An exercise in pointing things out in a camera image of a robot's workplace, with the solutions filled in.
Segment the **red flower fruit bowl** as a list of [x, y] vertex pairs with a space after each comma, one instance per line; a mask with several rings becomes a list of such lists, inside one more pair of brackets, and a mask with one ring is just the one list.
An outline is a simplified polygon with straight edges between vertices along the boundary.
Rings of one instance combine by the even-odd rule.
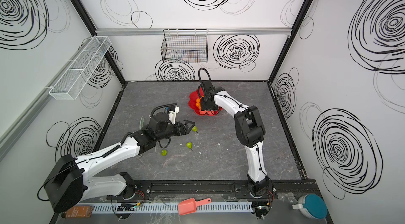
[[202, 91], [194, 91], [189, 95], [189, 107], [194, 110], [194, 112], [197, 115], [201, 115], [201, 116], [215, 116], [217, 114], [219, 114], [219, 111], [221, 109], [219, 109], [219, 111], [201, 111], [201, 107], [197, 107], [196, 106], [196, 100], [200, 98], [200, 96], [203, 96]]

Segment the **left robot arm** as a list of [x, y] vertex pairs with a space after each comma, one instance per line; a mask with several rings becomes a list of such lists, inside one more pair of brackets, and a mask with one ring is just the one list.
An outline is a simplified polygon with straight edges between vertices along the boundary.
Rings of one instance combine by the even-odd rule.
[[189, 120], [167, 121], [164, 125], [164, 129], [157, 131], [151, 125], [145, 125], [136, 132], [127, 132], [120, 142], [91, 154], [78, 157], [66, 154], [61, 157], [42, 186], [53, 211], [62, 213], [90, 198], [122, 194], [126, 188], [134, 186], [128, 175], [98, 177], [98, 173], [145, 153], [160, 140], [188, 135], [195, 123]]

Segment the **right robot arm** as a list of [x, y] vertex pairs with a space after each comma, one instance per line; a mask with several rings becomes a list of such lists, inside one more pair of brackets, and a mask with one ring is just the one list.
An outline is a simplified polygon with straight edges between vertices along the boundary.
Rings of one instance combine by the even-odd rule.
[[271, 186], [263, 158], [265, 127], [256, 106], [247, 106], [234, 99], [225, 89], [214, 87], [210, 80], [201, 80], [197, 89], [201, 111], [217, 111], [222, 108], [233, 116], [235, 132], [244, 146], [248, 162], [248, 188], [258, 198]]

